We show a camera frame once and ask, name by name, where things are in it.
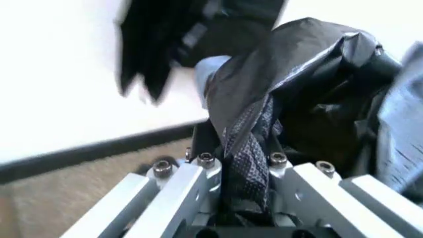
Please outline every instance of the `white wall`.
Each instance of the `white wall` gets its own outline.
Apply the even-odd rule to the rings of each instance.
[[[158,108],[119,96],[120,4],[0,1],[0,164],[207,118],[190,70]]]
[[[398,59],[416,41],[423,40],[419,0],[288,0],[279,24],[314,17],[373,34]]]

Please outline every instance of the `metal bracket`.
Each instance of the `metal bracket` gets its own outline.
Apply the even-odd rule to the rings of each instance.
[[[284,202],[304,225],[330,224],[345,238],[402,237],[314,165],[287,169]]]
[[[339,184],[405,237],[423,237],[423,209],[370,175]]]
[[[208,191],[202,167],[181,165],[125,238],[138,238],[140,234],[151,238],[173,237],[179,228],[193,222]]]
[[[144,211],[158,192],[154,180],[128,174],[61,238],[118,237],[126,225]]]

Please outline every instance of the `bolt head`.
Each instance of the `bolt head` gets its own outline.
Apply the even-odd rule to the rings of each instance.
[[[327,161],[317,161],[316,167],[329,178],[333,178],[335,166]]]
[[[213,157],[212,154],[210,153],[201,153],[201,155],[198,157],[198,165],[205,168],[205,169],[210,169],[214,166],[214,160],[215,158]]]
[[[274,167],[285,167],[286,163],[288,162],[288,158],[286,155],[281,152],[273,152],[270,155],[270,165]]]
[[[185,162],[189,163],[191,159],[191,147],[185,149]]]
[[[157,178],[165,179],[172,174],[172,164],[166,160],[160,160],[153,164],[153,174]]]

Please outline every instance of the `light blue glove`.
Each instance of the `light blue glove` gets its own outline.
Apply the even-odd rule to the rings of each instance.
[[[204,109],[207,109],[207,102],[204,97],[204,89],[206,87],[207,79],[230,58],[230,56],[213,56],[202,59],[197,63],[197,65],[195,65],[195,82],[197,86],[197,92],[200,96],[201,105]]]

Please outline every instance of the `silver metal frame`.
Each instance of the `silver metal frame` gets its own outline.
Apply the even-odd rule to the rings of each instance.
[[[154,180],[128,174],[61,237],[117,237],[158,192]]]
[[[287,169],[284,202],[305,225],[330,224],[345,238],[402,237],[314,165]]]
[[[126,238],[169,238],[185,225],[204,226],[213,209],[202,212],[203,206],[220,189],[220,176],[219,161],[208,170],[183,163],[158,192],[156,179],[129,174],[62,237],[117,237],[137,216]],[[371,176],[338,185],[310,163],[292,167],[287,161],[270,168],[270,181],[278,224],[293,226],[282,215],[288,213],[346,238],[423,237],[423,210]]]
[[[183,164],[148,208],[135,222],[125,238],[172,237],[179,227],[192,224],[208,193],[206,171]]]
[[[404,237],[423,237],[423,209],[370,175],[339,184]]]

